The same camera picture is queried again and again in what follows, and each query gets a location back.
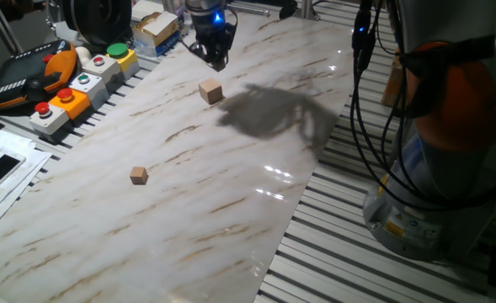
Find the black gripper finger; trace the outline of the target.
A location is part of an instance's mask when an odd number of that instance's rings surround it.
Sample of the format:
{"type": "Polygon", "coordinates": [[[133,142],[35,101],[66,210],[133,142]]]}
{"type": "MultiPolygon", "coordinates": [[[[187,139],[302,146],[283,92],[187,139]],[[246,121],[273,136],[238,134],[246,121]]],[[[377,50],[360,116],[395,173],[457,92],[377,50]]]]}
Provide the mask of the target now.
{"type": "Polygon", "coordinates": [[[201,60],[206,60],[208,57],[206,46],[201,44],[198,40],[189,46],[189,51],[198,56],[201,60]]]}
{"type": "Polygon", "coordinates": [[[208,58],[212,69],[220,72],[227,64],[227,48],[223,45],[210,46],[208,58]]]}

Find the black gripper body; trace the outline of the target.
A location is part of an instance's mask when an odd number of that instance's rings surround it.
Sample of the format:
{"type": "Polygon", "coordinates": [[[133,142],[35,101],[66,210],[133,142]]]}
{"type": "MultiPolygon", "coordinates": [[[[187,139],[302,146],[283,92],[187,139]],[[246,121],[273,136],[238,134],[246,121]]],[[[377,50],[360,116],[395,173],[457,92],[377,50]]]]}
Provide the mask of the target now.
{"type": "Polygon", "coordinates": [[[227,6],[226,0],[185,0],[184,7],[189,13],[195,29],[195,40],[209,47],[223,45],[228,51],[236,34],[237,25],[226,21],[226,11],[234,17],[237,14],[227,6]]]}

